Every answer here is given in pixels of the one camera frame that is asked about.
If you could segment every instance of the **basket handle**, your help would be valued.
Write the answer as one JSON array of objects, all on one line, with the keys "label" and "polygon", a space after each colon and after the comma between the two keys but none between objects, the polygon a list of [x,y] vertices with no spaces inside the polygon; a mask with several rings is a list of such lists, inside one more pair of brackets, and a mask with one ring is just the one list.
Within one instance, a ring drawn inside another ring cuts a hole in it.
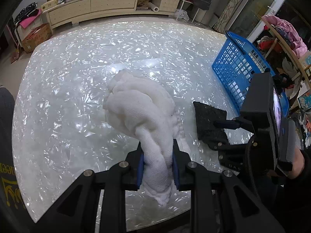
[{"label": "basket handle", "polygon": [[226,37],[232,42],[234,43],[234,45],[236,46],[236,48],[239,49],[239,51],[245,55],[246,52],[242,49],[242,47],[237,43],[237,41],[231,36],[231,32],[226,30]]}]

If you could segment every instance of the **orange box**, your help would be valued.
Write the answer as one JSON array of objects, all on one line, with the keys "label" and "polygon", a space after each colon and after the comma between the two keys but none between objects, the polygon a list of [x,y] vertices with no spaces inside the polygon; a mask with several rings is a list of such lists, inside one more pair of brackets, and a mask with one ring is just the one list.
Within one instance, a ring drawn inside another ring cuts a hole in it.
[{"label": "orange box", "polygon": [[48,23],[33,29],[28,36],[21,42],[26,53],[31,53],[44,41],[52,37],[52,32]]}]

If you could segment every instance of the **person's hand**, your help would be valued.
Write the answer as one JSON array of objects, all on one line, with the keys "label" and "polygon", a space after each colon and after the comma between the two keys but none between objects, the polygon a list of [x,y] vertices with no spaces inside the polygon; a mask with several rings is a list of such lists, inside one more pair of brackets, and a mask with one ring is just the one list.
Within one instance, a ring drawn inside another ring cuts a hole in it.
[{"label": "person's hand", "polygon": [[304,156],[302,155],[299,148],[295,147],[293,170],[289,172],[287,177],[291,180],[295,179],[302,173],[303,170],[304,170]]}]

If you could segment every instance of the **cream wooden cabinet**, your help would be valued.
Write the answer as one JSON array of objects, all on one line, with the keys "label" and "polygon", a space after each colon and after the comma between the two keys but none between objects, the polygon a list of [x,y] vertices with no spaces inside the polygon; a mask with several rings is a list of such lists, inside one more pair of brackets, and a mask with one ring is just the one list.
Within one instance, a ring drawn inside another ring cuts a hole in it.
[{"label": "cream wooden cabinet", "polygon": [[51,31],[65,23],[107,17],[112,15],[160,14],[174,15],[179,0],[152,0],[159,7],[158,12],[137,10],[137,0],[67,0],[43,12],[50,24]]}]

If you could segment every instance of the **glass door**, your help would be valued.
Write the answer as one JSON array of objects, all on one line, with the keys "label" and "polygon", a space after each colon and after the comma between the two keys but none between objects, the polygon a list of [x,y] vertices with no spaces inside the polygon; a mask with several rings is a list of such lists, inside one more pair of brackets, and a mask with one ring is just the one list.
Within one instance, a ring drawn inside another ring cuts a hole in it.
[{"label": "glass door", "polygon": [[242,1],[226,28],[252,42],[263,30],[264,23],[260,17],[267,14],[275,15],[284,1],[248,0],[246,3]]}]

